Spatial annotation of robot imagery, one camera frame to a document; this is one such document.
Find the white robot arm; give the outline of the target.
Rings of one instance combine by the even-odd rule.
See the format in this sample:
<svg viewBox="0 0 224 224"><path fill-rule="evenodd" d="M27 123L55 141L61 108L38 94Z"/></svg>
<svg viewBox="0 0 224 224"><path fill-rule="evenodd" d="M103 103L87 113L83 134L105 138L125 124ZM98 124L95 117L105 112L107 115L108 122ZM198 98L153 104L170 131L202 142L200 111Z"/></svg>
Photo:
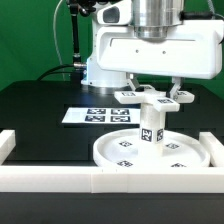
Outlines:
<svg viewBox="0 0 224 224"><path fill-rule="evenodd" d="M100 0L90 5L93 50L82 84L100 93L130 88L136 76L170 76L175 96L185 78L211 79L222 70L224 19L187 12L185 0Z"/></svg>

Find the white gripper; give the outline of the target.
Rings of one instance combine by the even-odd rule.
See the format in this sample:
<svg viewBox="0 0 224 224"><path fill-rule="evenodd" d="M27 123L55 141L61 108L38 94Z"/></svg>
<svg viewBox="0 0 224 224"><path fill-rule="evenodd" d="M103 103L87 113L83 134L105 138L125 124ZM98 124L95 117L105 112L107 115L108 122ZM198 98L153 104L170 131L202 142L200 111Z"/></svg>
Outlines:
<svg viewBox="0 0 224 224"><path fill-rule="evenodd" d="M168 29L160 40L140 39L131 26L108 26L98 31L96 56L104 70L124 71L132 91L133 74L173 76L171 99L177 98L182 78L211 79L222 69L224 21L187 20Z"/></svg>

